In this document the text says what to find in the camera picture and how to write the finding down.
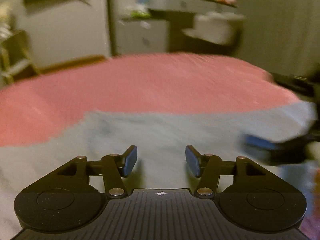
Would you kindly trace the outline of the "grey sweatpants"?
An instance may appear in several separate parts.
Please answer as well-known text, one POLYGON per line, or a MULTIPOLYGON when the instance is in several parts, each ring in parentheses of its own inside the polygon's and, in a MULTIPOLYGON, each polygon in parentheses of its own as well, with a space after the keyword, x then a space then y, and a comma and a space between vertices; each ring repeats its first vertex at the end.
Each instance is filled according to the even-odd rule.
POLYGON ((194 188, 196 179, 185 164, 187 145, 224 160, 244 155, 265 165, 266 154, 245 145, 246 135, 288 140, 304 133, 315 117, 313 104, 305 101, 246 113, 86 113, 77 124, 43 143, 1 148, 1 239, 11 239, 21 229, 13 208, 16 195, 76 156, 99 160, 136 145, 138 161, 125 180, 129 189, 194 188))

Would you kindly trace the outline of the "pink ribbed bedspread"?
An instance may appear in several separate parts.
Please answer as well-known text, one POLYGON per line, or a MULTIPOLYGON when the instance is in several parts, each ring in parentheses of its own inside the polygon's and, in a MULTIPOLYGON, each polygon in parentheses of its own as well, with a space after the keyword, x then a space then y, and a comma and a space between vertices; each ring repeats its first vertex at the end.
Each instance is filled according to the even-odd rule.
POLYGON ((298 100, 267 71, 234 57, 122 56, 1 90, 1 145, 45 142, 93 111, 233 113, 273 109, 298 100))

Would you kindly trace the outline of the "grey drawer cabinet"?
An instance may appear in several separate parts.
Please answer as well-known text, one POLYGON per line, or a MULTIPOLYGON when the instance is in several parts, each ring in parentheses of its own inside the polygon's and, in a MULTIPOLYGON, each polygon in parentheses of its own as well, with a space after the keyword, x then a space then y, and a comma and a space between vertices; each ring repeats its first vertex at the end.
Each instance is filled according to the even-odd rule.
POLYGON ((184 29, 197 14, 237 12, 237 7, 206 0, 150 0, 150 17, 120 16, 116 20, 118 54, 177 52, 186 49, 184 29))

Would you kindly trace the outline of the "yellow two-tier side table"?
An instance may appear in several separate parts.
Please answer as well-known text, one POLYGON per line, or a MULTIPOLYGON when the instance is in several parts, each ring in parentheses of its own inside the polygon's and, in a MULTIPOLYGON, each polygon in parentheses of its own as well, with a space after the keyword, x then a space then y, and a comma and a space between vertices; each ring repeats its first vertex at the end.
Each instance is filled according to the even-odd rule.
POLYGON ((25 30, 18 30, 1 42, 2 70, 1 77, 7 85, 15 82, 15 77, 26 70, 31 75, 40 72, 33 63, 28 49, 28 36, 25 30))

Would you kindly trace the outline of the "wooden bed frame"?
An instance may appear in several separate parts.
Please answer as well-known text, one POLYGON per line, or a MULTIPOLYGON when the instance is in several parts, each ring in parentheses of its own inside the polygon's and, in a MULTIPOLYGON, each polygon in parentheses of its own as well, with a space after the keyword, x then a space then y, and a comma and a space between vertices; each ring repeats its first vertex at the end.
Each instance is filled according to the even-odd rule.
POLYGON ((47 74, 47 73, 65 70, 68 68, 78 68, 81 66, 86 66, 88 64, 94 64, 94 63, 105 61, 105 60, 106 60, 106 57, 104 55, 89 55, 86 57, 72 59, 69 61, 60 62, 57 64, 52 64, 50 66, 43 67, 43 68, 39 69, 39 72, 40 72, 40 74, 47 74))

